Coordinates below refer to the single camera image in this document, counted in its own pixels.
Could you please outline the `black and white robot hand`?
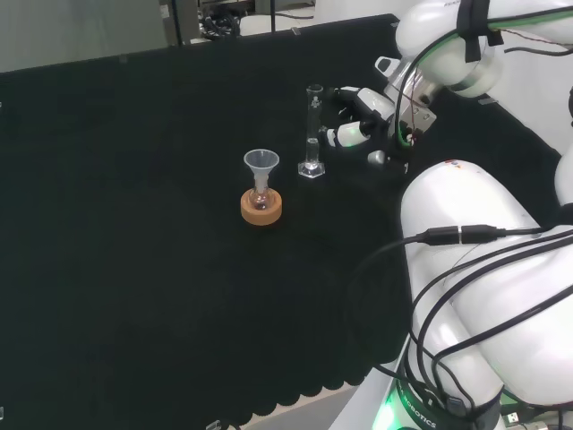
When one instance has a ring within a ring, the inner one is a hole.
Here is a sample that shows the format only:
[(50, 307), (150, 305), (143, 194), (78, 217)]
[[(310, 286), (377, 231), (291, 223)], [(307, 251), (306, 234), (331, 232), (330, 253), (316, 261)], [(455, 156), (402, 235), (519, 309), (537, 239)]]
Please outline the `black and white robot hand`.
[(375, 90), (344, 86), (332, 89), (329, 95), (347, 122), (322, 128), (320, 143), (348, 153), (368, 147), (370, 164), (408, 172), (415, 145), (436, 119), (427, 105), (403, 98), (405, 111), (396, 115), (393, 100)]

